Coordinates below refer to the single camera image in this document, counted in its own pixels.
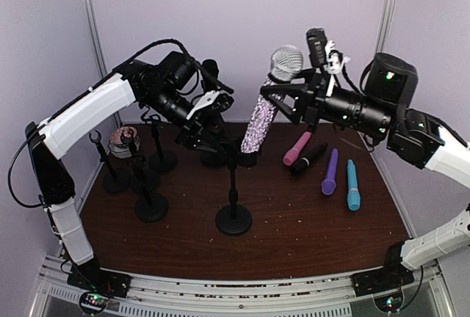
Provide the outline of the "black stand of purple mic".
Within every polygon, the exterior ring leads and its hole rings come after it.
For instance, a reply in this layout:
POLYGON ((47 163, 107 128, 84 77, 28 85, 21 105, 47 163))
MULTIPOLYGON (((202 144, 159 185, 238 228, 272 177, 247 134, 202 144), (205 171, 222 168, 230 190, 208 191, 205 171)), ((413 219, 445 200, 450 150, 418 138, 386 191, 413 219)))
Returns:
POLYGON ((159 122, 160 116, 152 114, 144 119, 151 128, 151 136, 153 138, 156 152, 148 157, 148 166, 156 172, 169 172, 173 170, 178 161, 177 156, 172 150, 164 150, 160 142, 159 122))

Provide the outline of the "pink microphone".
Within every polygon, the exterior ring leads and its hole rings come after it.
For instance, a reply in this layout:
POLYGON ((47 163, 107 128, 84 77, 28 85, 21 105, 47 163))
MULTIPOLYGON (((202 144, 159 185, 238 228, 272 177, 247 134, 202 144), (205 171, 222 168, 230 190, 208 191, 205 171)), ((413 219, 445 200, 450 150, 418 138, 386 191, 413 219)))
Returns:
POLYGON ((298 159, 303 148, 308 144, 310 138, 311 132, 305 131, 294 145, 286 151, 283 157, 283 164, 288 167, 293 165, 293 163, 298 159))

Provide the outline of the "purple microphone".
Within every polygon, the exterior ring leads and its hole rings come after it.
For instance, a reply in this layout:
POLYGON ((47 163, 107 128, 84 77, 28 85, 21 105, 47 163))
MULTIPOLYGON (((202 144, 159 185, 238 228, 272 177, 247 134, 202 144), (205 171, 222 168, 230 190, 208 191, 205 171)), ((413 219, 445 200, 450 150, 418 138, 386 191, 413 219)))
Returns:
POLYGON ((336 171, 339 160, 339 152, 337 148, 332 149, 328 168, 325 173, 325 178, 321 183, 321 191, 324 195, 330 196, 336 190, 336 171))

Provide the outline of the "black stand of glitter mic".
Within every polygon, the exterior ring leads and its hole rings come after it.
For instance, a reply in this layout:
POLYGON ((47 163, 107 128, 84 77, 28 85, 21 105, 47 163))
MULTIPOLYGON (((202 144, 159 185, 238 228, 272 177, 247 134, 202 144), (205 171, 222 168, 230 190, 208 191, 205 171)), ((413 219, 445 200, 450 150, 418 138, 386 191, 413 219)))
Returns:
POLYGON ((216 214, 217 229, 227 236, 242 236, 249 231, 253 224, 251 212, 239 204, 239 192, 236 187, 237 151, 236 148, 226 148, 226 165, 230 176, 228 190, 229 204, 222 207, 216 214))

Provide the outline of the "black stand of blue mic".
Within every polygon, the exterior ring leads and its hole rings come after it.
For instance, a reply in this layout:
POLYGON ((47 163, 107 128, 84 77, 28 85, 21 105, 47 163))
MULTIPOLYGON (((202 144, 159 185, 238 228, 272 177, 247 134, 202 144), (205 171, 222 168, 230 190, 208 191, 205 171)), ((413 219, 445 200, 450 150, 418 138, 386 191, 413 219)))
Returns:
POLYGON ((157 222, 163 219, 169 210, 165 196, 143 190, 135 205, 135 214, 142 222, 157 222))

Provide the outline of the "light blue microphone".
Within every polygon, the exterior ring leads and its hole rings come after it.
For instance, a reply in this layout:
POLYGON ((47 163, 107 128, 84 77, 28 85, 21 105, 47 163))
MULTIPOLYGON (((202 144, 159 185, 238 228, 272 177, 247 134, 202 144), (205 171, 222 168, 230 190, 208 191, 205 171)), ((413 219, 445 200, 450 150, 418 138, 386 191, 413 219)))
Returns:
POLYGON ((352 159, 347 162, 347 205, 351 211, 358 211, 361 207, 361 195, 358 189, 358 177, 355 163, 352 159))

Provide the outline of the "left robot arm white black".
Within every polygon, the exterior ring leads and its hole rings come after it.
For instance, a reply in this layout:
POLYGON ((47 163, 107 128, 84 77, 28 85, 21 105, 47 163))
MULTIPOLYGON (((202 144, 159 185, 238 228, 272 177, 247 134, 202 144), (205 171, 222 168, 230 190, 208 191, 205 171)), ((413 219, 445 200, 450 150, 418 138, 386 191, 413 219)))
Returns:
POLYGON ((180 91, 196 72, 210 77, 198 62, 176 51, 157 65, 130 59, 49 118, 26 128, 29 156, 44 203, 70 259, 79 266, 78 280, 91 291, 101 289, 106 276, 90 263, 95 254, 76 210, 74 181, 62 158, 94 127, 133 103, 153 109, 180 128, 178 144, 221 151, 221 138, 209 123, 231 108, 232 92, 219 87, 191 104, 180 91))

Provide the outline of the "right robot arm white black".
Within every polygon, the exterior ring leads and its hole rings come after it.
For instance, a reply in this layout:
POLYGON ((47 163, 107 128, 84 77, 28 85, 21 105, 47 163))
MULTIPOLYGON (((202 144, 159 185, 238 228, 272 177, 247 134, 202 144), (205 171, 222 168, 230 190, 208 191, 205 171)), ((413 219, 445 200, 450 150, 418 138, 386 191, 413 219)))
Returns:
POLYGON ((469 143, 444 121, 409 107, 418 82, 416 68, 398 57, 378 53, 364 68, 360 92, 328 87, 312 69, 303 84, 261 88, 261 95, 292 123, 316 127, 326 120, 372 138, 403 161, 439 172, 469 186, 469 143))

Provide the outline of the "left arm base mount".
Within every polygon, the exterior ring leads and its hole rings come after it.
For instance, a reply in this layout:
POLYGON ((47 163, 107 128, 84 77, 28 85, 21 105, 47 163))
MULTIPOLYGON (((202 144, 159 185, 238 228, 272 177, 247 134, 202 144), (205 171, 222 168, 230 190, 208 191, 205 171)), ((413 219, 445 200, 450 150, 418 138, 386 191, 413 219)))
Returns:
POLYGON ((78 306, 83 313, 96 316, 111 307, 115 298, 126 298, 130 289, 131 276, 128 274, 102 271, 102 280, 92 283, 77 269, 68 274, 67 284, 83 290, 79 294, 78 306))

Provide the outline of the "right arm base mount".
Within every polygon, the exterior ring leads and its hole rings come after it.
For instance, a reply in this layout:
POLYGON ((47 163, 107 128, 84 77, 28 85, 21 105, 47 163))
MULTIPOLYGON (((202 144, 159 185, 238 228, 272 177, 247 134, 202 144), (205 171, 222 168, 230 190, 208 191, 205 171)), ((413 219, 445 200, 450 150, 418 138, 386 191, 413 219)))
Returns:
POLYGON ((351 276, 352 286, 357 297, 370 296, 375 307, 391 315, 400 312, 405 306, 403 288, 415 281, 412 271, 407 269, 373 269, 351 276))

